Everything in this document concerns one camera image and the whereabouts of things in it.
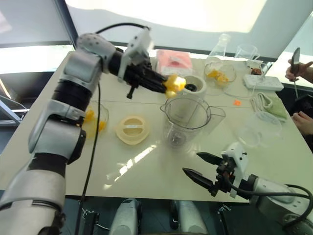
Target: white table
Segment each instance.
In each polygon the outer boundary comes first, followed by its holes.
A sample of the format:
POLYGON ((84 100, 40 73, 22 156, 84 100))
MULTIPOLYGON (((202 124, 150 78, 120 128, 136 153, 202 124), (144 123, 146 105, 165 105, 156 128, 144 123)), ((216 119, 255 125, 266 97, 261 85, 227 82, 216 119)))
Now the white table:
MULTIPOLYGON (((54 73, 0 156, 0 189, 5 189, 10 179, 29 160, 29 132, 51 97, 63 66, 64 62, 54 73)), ((227 97, 223 95, 218 99, 210 99, 211 105, 223 107, 226 118, 210 135, 205 132, 198 135, 190 151, 181 152, 162 144, 163 113, 159 107, 165 101, 164 95, 139 88, 130 101, 126 98, 129 87, 118 83, 112 75, 103 75, 101 88, 101 103, 108 108, 110 121, 106 131, 101 133, 98 139, 87 195, 245 201, 240 197, 233 199, 223 192, 219 192, 215 198, 212 197, 204 188, 193 183, 181 168, 193 168, 214 180, 216 166, 205 163, 195 153, 207 151, 219 155, 228 144, 237 141, 234 131, 253 113, 248 101, 245 105, 237 107, 229 105, 227 97), (151 128, 147 139, 136 146, 124 144, 114 132, 114 127, 121 119, 130 114, 143 116, 151 128)), ((68 195, 82 193, 91 149, 92 141, 88 140, 80 159, 67 167, 68 195)), ((313 191, 313 155, 290 118, 283 124, 281 139, 277 139, 268 148, 247 149, 247 152, 247 174, 253 173, 281 183, 301 185, 313 191)))

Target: human hand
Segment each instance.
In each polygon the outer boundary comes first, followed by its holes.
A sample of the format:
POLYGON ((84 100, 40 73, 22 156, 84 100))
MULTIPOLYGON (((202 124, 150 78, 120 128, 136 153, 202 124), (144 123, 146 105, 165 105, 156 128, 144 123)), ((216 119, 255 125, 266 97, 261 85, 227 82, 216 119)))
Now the human hand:
POLYGON ((313 118, 302 111, 294 113, 291 118, 303 136, 313 135, 313 118))
POLYGON ((296 74, 296 76, 293 75, 293 73, 291 72, 291 66, 286 70, 286 75, 285 77, 287 79, 289 79, 290 82, 295 82, 297 81, 298 79, 296 77, 299 77, 299 76, 304 76, 307 72, 307 68, 310 67, 311 65, 313 65, 313 61, 311 62, 308 62, 306 64, 303 64, 303 63, 299 63, 299 71, 298 73, 296 74))

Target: lid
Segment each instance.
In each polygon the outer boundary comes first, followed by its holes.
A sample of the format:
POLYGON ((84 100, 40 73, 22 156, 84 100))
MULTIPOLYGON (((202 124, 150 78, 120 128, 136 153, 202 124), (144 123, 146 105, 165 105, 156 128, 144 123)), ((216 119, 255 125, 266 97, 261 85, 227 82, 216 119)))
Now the lid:
POLYGON ((142 142, 149 134, 149 126, 140 116, 127 116, 115 129, 117 137, 124 143, 136 145, 142 142))

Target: black cable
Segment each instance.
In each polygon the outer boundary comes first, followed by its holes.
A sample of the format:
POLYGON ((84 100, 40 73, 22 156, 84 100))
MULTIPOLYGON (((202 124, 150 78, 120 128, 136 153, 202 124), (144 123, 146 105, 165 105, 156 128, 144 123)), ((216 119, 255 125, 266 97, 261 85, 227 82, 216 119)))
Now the black cable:
POLYGON ((313 195, 312 193, 307 190, 306 188, 303 188, 301 186, 298 185, 287 185, 290 188, 298 188, 300 190, 305 191, 308 195, 304 195, 301 193, 295 193, 295 192, 252 192, 252 191, 247 191, 247 190, 243 190, 240 188, 237 188, 236 186, 234 186, 230 180, 229 180, 229 175, 228 174, 224 174, 223 175, 226 183, 234 190, 236 190, 239 193, 242 194, 247 194, 247 195, 252 195, 252 196, 294 196, 294 197, 302 197, 302 198, 306 198, 309 199, 309 205, 307 207, 307 209, 304 211, 304 213, 302 215, 300 215, 298 218, 296 218, 295 220, 285 224, 283 226, 283 229, 286 229, 290 226, 293 226, 301 221, 303 221, 304 219, 306 219, 306 217, 311 213, 312 209, 313 209, 313 195))
POLYGON ((295 224, 305 220, 307 218, 307 216, 311 213, 312 209, 313 209, 313 195, 312 195, 312 193, 309 190, 307 190, 304 187, 298 186, 298 185, 287 185, 287 186, 290 187, 290 188, 297 188, 297 189, 300 189, 302 191, 305 191, 308 194, 308 196, 310 197, 310 201, 309 201, 308 207, 303 212, 303 214, 300 215, 298 218, 294 219, 293 221, 285 224, 283 226, 283 229, 289 228, 290 226, 293 226, 293 225, 295 225, 295 224))
POLYGON ((99 33, 102 33, 102 32, 104 32, 104 31, 106 31, 106 30, 108 30, 110 28, 115 28, 115 27, 119 27, 119 26, 126 26, 126 25, 127 26, 135 26, 135 27, 139 27, 139 28, 148 28, 148 29, 150 29, 149 27, 141 25, 141 24, 138 24, 138 23, 117 23, 117 24, 112 24, 112 25, 110 25, 108 27, 105 27, 105 28, 103 28, 101 30, 98 30, 96 33, 99 34, 99 33))
POLYGON ((79 204, 79 209, 78 209, 78 214, 77 214, 77 220, 76 220, 76 227, 75 227, 75 235, 79 234, 79 226, 80 226, 80 220, 82 217, 82 211, 83 211, 83 206, 84 206, 84 201, 86 197, 86 191, 89 183, 89 178, 91 174, 91 169, 92 169, 92 164, 93 164, 93 158, 94 158, 94 153, 96 150, 96 145, 97 145, 97 140, 98 140, 98 131, 99 131, 99 122, 100 122, 100 100, 101 100, 101 89, 100 89, 100 84, 98 83, 98 118, 97 118, 97 127, 96 127, 96 134, 94 137, 94 142, 93 142, 93 147, 92 147, 92 153, 91 153, 91 158, 90 158, 90 163, 89 163, 89 168, 88 168, 88 173, 84 185, 84 190, 83 194, 80 198, 80 204, 79 204))

